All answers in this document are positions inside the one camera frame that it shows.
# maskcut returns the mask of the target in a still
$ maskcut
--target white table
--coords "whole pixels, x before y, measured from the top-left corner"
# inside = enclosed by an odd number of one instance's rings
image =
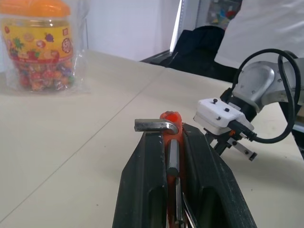
[[[110,228],[121,171],[141,133],[135,118],[179,111],[188,124],[197,101],[229,84],[159,66],[89,53],[90,94],[21,96],[0,88],[0,228]],[[279,135],[276,104],[253,122],[260,137]],[[301,228],[304,161],[292,138],[263,145],[258,157],[236,150],[231,167],[259,228]]]

